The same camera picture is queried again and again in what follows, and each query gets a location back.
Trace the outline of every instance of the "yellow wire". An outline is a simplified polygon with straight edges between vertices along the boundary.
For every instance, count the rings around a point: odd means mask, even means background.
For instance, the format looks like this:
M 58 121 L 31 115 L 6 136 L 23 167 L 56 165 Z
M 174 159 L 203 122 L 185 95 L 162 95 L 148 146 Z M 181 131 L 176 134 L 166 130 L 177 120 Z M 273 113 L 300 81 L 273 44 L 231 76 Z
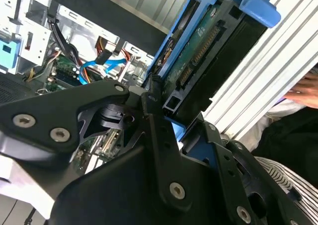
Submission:
M 103 44 L 101 43 L 101 37 L 99 38 L 99 45 L 100 45 L 100 48 L 101 48 L 102 50 L 104 50 Z
M 29 78 L 26 81 L 29 81 L 33 77 L 33 74 L 34 74 L 34 68 L 31 69 Z
M 53 62 L 53 61 L 61 54 L 61 52 L 62 52 L 61 50 L 58 51 L 57 54 L 56 54 L 56 56 L 54 56 L 54 58 L 50 59 L 46 65 L 49 65 L 51 62 Z M 34 68 L 31 69 L 30 74 L 31 74 L 31 73 L 32 73 L 32 77 L 29 76 L 29 78 L 27 79 L 27 82 L 30 82 L 30 81 L 32 81 L 33 79 L 35 79 L 35 78 L 33 78 L 33 76 L 35 75 Z

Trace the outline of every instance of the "screw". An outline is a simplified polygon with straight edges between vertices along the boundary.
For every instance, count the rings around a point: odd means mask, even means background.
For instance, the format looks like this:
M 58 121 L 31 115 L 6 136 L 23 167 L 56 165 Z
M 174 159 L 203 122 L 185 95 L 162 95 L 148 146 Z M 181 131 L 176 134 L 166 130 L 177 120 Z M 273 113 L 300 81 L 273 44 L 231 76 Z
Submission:
M 290 220 L 290 224 L 291 225 L 298 225 L 298 223 L 296 223 L 294 220 Z
M 243 147 L 239 143 L 235 143 L 236 147 L 239 148 L 240 150 L 243 149 Z
M 115 89 L 117 89 L 118 91 L 120 92 L 123 92 L 124 91 L 124 88 L 122 86 L 119 86 L 119 85 L 116 85 L 115 86 Z
M 212 124 L 209 124 L 209 127 L 210 127 L 213 131 L 216 130 L 215 126 L 213 126 Z
M 71 137 L 71 134 L 68 130 L 58 127 L 51 130 L 50 136 L 56 142 L 67 142 Z
M 151 95 L 149 95 L 148 98 L 151 99 L 152 101 L 155 101 L 155 102 L 157 101 L 157 99 Z
M 246 224 L 250 224 L 251 217 L 245 208 L 238 206 L 237 213 L 238 213 L 238 216 L 240 217 L 240 219 L 242 219 Z
M 176 199 L 184 199 L 184 197 L 185 197 L 184 188 L 181 186 L 181 184 L 176 183 L 176 182 L 173 182 L 170 184 L 170 193 Z
M 13 118 L 13 123 L 17 127 L 29 128 L 34 126 L 35 118 L 28 114 L 18 114 Z

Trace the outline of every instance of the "metal sheet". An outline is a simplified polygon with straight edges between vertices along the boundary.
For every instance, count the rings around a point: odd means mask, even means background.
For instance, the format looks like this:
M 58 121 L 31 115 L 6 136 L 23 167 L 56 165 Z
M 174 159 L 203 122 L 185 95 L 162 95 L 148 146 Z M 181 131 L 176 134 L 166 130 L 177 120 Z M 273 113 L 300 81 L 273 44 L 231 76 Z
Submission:
M 318 60 L 318 0 L 271 0 L 282 15 L 211 100 L 205 120 L 241 138 Z

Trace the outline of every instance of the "blue cable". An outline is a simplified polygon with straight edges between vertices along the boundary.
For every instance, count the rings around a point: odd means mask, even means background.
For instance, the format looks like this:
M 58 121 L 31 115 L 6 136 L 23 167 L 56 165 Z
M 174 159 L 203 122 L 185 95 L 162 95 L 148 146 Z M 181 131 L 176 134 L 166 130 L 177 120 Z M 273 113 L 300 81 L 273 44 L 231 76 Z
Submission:
M 109 68 L 106 69 L 106 72 L 108 73 L 111 71 L 113 68 L 115 68 L 118 64 L 123 64 L 126 62 L 126 59 L 121 59 L 121 60 L 107 60 L 105 63 L 111 65 Z M 96 65 L 97 63 L 95 61 L 88 61 L 80 69 L 80 72 L 91 65 Z M 87 84 L 86 80 L 79 74 L 79 81 L 81 84 Z
M 112 64 L 123 64 L 126 62 L 126 59 L 121 59 L 121 60 L 107 60 L 106 64 L 112 65 Z
M 79 75 L 79 82 L 80 82 L 81 84 L 83 84 L 83 85 L 87 84 L 87 82 L 85 81 L 84 78 L 82 78 L 81 75 Z

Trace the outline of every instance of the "green circuit board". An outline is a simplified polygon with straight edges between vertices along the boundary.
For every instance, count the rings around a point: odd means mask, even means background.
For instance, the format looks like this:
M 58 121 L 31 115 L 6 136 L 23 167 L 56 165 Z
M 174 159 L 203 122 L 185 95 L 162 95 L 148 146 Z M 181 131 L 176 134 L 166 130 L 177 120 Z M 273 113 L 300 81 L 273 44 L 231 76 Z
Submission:
M 190 61 L 192 60 L 193 62 L 198 56 L 202 56 L 203 54 L 200 52 L 204 52 L 204 50 L 206 50 L 209 46 L 206 42 L 209 41 L 209 39 L 213 40 L 211 32 L 215 31 L 213 27 L 216 24 L 215 18 L 218 14 L 218 8 L 219 5 L 214 5 L 206 12 L 198 27 L 190 37 L 188 43 L 181 51 L 179 58 L 170 69 L 163 83 L 162 97 L 164 100 L 166 100 L 176 88 L 176 82 L 181 74 L 186 74 L 183 78 L 187 80 L 189 73 L 192 72 L 187 69 Z

